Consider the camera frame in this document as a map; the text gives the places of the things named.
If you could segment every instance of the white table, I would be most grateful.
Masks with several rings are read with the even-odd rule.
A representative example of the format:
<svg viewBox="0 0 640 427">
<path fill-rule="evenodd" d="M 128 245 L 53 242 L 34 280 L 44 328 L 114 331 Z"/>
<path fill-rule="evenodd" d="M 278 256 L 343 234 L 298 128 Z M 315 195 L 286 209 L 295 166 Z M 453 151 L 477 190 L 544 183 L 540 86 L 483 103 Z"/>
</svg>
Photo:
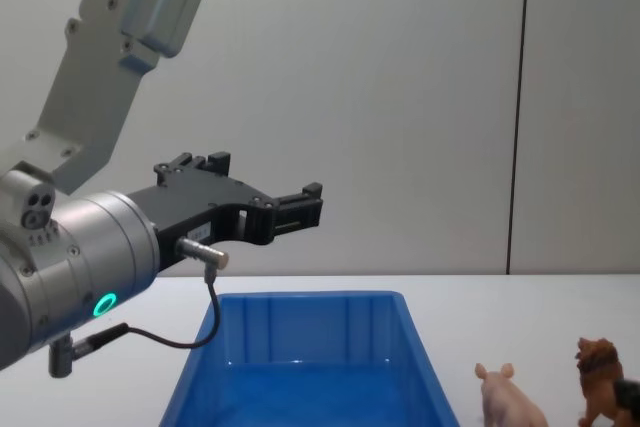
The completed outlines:
<svg viewBox="0 0 640 427">
<path fill-rule="evenodd" d="M 640 276 L 247 277 L 221 278 L 217 289 L 401 292 L 463 427 L 481 425 L 476 362 L 490 369 L 513 362 L 515 381 L 552 427 L 577 425 L 584 410 L 574 360 L 578 337 L 609 338 L 627 377 L 640 378 Z M 207 304 L 201 279 L 159 279 L 74 336 L 127 321 L 191 340 Z M 0 425 L 157 425 L 186 357 L 130 335 L 77 362 L 68 379 L 53 380 L 43 349 L 0 372 Z"/>
</svg>

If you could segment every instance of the pig figurine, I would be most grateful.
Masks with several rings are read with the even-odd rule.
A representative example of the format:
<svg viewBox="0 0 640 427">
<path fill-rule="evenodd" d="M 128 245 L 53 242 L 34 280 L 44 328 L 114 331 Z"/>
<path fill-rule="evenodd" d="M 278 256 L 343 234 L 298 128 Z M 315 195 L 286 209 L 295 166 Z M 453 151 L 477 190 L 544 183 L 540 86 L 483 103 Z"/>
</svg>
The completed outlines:
<svg viewBox="0 0 640 427">
<path fill-rule="evenodd" d="M 500 372 L 487 372 L 476 364 L 482 379 L 482 410 L 485 427 L 549 427 L 542 411 L 511 382 L 513 365 L 504 364 Z"/>
</svg>

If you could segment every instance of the toy lion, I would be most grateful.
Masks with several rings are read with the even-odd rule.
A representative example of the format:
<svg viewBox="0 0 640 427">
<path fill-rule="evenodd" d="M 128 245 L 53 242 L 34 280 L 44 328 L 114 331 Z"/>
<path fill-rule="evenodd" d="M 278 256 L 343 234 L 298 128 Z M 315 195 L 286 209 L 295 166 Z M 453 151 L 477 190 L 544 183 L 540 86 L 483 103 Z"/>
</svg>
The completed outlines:
<svg viewBox="0 0 640 427">
<path fill-rule="evenodd" d="M 580 419 L 580 427 L 591 427 L 600 415 L 615 420 L 618 407 L 613 383 L 624 377 L 622 365 L 618 361 L 618 351 L 607 339 L 578 341 L 578 370 L 582 395 L 587 400 L 585 416 Z"/>
</svg>

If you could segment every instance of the cable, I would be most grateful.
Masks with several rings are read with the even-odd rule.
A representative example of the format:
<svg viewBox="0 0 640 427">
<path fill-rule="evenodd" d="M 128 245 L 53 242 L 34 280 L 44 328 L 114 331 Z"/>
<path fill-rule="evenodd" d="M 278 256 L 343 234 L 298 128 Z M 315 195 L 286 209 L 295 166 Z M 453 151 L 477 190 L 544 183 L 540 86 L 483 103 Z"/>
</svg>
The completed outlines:
<svg viewBox="0 0 640 427">
<path fill-rule="evenodd" d="M 131 334 L 141 335 L 146 337 L 147 339 L 154 340 L 160 344 L 166 345 L 167 347 L 173 347 L 174 349 L 199 349 L 207 345 L 209 342 L 213 340 L 213 338 L 218 333 L 218 329 L 220 328 L 220 302 L 218 302 L 218 296 L 216 295 L 215 290 L 213 289 L 213 284 L 207 284 L 207 288 L 209 289 L 209 295 L 211 296 L 211 303 L 213 305 L 213 313 L 215 315 L 215 320 L 213 322 L 213 328 L 209 334 L 196 342 L 185 344 L 181 342 L 174 342 L 172 340 L 167 340 L 158 335 L 147 332 L 146 330 L 138 329 L 136 327 L 129 327 L 127 332 Z"/>
<path fill-rule="evenodd" d="M 215 270 L 212 268 L 207 269 L 205 278 L 207 280 L 207 288 L 209 289 L 209 296 L 211 297 L 211 304 L 213 305 L 213 313 L 215 315 L 215 319 L 211 332 L 209 332 L 209 334 L 207 334 L 207 336 L 203 339 L 193 343 L 174 342 L 172 340 L 160 337 L 159 335 L 152 334 L 151 332 L 147 332 L 146 330 L 138 329 L 136 327 L 129 327 L 127 323 L 122 323 L 109 329 L 103 330 L 102 332 L 98 332 L 97 334 L 91 335 L 86 339 L 74 344 L 73 359 L 81 359 L 82 357 L 95 352 L 96 350 L 113 342 L 114 340 L 119 339 L 125 334 L 141 335 L 142 337 L 146 337 L 147 339 L 153 340 L 162 345 L 166 345 L 167 347 L 172 347 L 174 349 L 199 349 L 200 347 L 207 345 L 218 333 L 218 329 L 220 328 L 221 315 L 220 302 L 218 301 L 218 296 L 216 295 L 216 291 L 213 288 L 213 282 L 215 280 Z"/>
</svg>

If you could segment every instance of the blue container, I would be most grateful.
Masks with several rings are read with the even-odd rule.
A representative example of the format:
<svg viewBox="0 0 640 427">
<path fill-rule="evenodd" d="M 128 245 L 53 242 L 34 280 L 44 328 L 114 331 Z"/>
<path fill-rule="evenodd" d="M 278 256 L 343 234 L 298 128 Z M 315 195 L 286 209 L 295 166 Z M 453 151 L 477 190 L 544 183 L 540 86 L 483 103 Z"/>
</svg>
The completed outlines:
<svg viewBox="0 0 640 427">
<path fill-rule="evenodd" d="M 162 426 L 458 426 L 393 292 L 221 295 Z M 198 338 L 213 324 L 209 308 Z"/>
</svg>

